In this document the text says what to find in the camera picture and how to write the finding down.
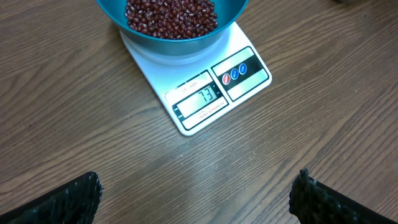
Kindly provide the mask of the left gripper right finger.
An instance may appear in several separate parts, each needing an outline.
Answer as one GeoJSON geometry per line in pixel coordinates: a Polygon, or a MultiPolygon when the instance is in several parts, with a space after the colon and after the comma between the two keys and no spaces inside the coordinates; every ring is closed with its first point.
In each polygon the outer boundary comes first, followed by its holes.
{"type": "Polygon", "coordinates": [[[301,224],[397,224],[311,178],[306,168],[292,182],[289,212],[301,224]]]}

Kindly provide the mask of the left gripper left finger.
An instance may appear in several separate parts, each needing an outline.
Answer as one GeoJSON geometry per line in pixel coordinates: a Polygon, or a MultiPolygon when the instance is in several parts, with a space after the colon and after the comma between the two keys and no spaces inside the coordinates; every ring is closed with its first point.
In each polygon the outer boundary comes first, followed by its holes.
{"type": "Polygon", "coordinates": [[[96,172],[87,172],[1,215],[1,223],[92,223],[103,193],[96,172]]]}

